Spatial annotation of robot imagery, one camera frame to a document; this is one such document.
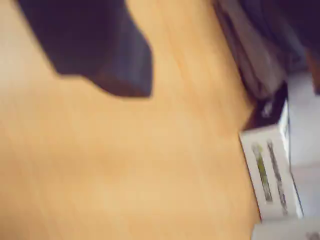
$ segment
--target dark object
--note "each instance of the dark object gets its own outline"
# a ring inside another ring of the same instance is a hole
[[[152,53],[124,0],[17,0],[55,70],[111,94],[148,97]]]
[[[280,9],[298,35],[302,44],[320,56],[320,1],[271,0]]]

